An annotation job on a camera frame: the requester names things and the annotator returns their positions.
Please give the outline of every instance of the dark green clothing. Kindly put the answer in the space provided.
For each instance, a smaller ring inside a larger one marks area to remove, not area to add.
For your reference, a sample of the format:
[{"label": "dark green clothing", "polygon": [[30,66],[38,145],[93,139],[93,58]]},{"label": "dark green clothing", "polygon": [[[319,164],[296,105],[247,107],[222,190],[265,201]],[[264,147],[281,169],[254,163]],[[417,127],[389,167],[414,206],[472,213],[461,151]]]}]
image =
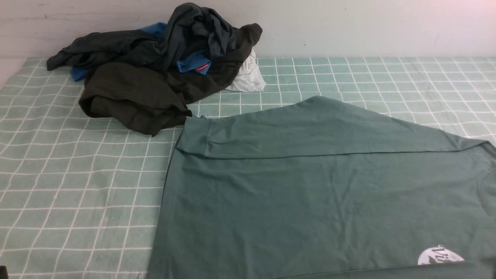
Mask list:
[{"label": "dark green clothing", "polygon": [[188,118],[148,278],[492,278],[495,170],[487,141],[323,97]]}]

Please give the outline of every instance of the checkered bed sheet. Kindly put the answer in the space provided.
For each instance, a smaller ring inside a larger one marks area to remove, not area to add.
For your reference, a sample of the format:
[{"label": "checkered bed sheet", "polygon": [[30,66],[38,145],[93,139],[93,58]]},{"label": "checkered bed sheet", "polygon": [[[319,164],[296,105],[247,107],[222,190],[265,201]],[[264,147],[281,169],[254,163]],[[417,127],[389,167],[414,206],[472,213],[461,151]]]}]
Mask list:
[{"label": "checkered bed sheet", "polygon": [[[211,118],[322,95],[495,143],[496,58],[260,58],[262,93],[188,107]],[[0,264],[13,279],[144,278],[181,127],[90,119],[69,68],[28,59],[0,90]]]}]

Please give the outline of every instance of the white circular logo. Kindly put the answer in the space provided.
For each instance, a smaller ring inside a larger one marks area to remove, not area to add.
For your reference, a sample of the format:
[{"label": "white circular logo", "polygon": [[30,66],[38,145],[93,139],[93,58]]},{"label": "white circular logo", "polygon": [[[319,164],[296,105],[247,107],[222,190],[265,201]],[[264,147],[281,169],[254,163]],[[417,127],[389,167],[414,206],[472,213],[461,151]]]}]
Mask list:
[{"label": "white circular logo", "polygon": [[446,249],[442,245],[438,245],[437,247],[432,247],[423,251],[419,256],[417,264],[430,265],[460,261],[464,261],[460,255]]}]

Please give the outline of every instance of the white wall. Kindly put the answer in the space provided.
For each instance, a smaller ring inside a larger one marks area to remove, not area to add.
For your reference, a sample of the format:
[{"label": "white wall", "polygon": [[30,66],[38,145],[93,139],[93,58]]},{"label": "white wall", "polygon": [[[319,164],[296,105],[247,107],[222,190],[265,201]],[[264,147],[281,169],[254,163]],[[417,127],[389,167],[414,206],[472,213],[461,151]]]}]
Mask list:
[{"label": "white wall", "polygon": [[[53,55],[78,36],[167,22],[182,0],[1,0],[0,58]],[[259,56],[496,55],[496,0],[198,0],[264,28]]]}]

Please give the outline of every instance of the mint green checkered sheet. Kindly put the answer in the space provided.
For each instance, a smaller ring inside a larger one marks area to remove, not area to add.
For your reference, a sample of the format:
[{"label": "mint green checkered sheet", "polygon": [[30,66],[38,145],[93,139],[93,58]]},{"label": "mint green checkered sheet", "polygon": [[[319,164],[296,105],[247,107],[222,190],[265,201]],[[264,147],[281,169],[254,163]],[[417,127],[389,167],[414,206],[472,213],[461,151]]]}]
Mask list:
[{"label": "mint green checkered sheet", "polygon": [[[0,91],[0,264],[14,279],[144,278],[181,127],[151,138],[90,119],[77,104],[82,83],[45,62],[28,59]],[[494,57],[258,63],[265,92],[223,91],[189,108],[218,118],[323,95],[495,142]]]}]

